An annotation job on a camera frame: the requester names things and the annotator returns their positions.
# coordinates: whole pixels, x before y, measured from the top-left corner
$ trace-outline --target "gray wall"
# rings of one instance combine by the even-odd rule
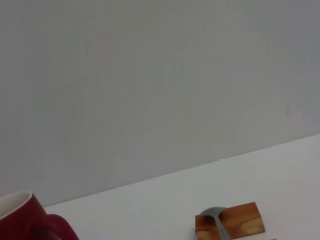
[[[319,13],[1,0],[0,194],[50,205],[320,133]]]

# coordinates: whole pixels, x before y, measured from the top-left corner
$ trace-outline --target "red mug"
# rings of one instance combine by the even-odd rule
[[[47,214],[30,192],[0,197],[1,240],[79,240],[69,223]]]

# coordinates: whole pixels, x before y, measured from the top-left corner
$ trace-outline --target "wooden block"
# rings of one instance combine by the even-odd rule
[[[255,202],[226,208],[219,217],[231,239],[265,232]],[[221,240],[215,220],[211,216],[195,216],[195,232],[198,240]]]

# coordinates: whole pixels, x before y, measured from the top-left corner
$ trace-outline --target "spoon handle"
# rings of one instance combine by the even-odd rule
[[[219,230],[221,240],[231,240],[231,237],[227,233],[225,226],[222,224],[219,217],[218,216],[214,217],[214,220],[215,220],[215,224]]]

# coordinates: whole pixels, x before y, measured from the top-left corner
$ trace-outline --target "metal spoon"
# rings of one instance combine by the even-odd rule
[[[211,207],[211,208],[204,210],[203,212],[200,213],[200,215],[213,217],[215,220],[216,227],[219,230],[221,240],[231,240],[224,225],[222,224],[222,222],[219,219],[219,214],[225,209],[226,209],[225,207],[215,206],[215,207]]]

